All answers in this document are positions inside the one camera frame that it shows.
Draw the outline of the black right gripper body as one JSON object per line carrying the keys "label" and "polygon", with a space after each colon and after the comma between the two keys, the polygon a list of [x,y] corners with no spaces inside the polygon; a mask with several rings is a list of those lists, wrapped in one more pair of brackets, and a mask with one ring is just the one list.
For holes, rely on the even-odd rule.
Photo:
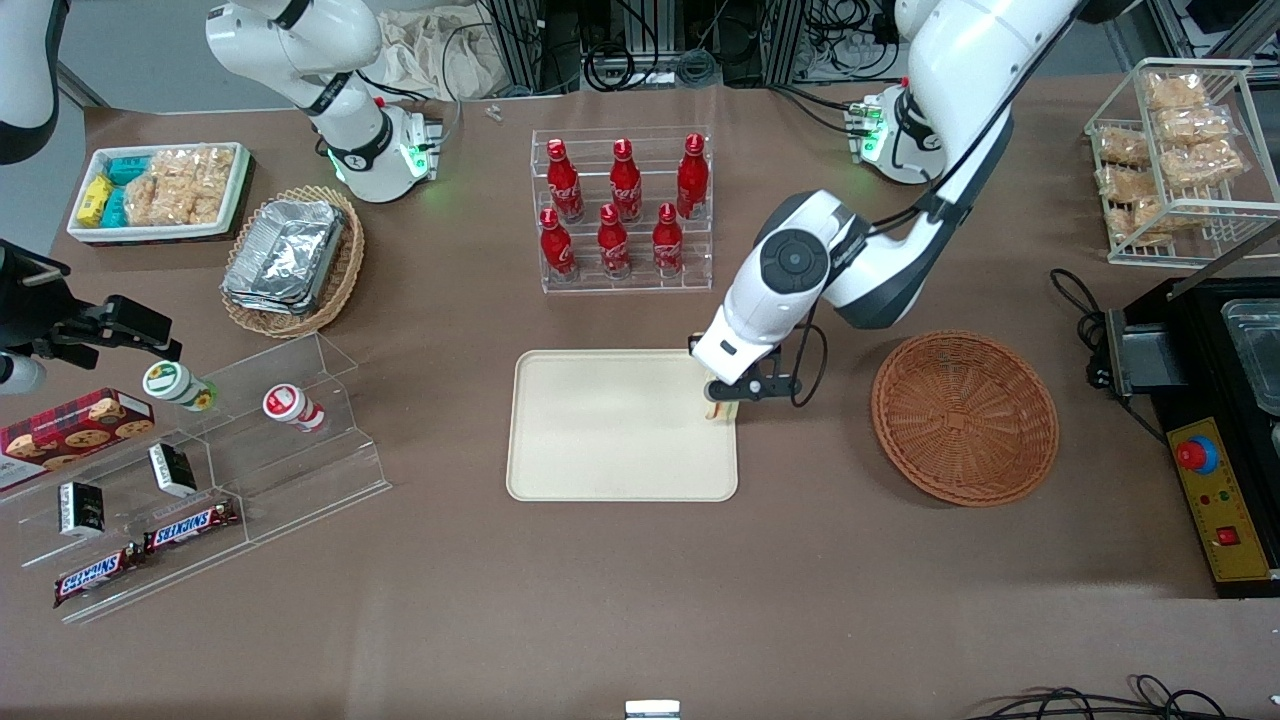
{"label": "black right gripper body", "polygon": [[84,340],[59,341],[59,327],[76,320],[88,304],[78,300],[65,274],[33,254],[3,241],[1,342],[19,355],[97,355]]}

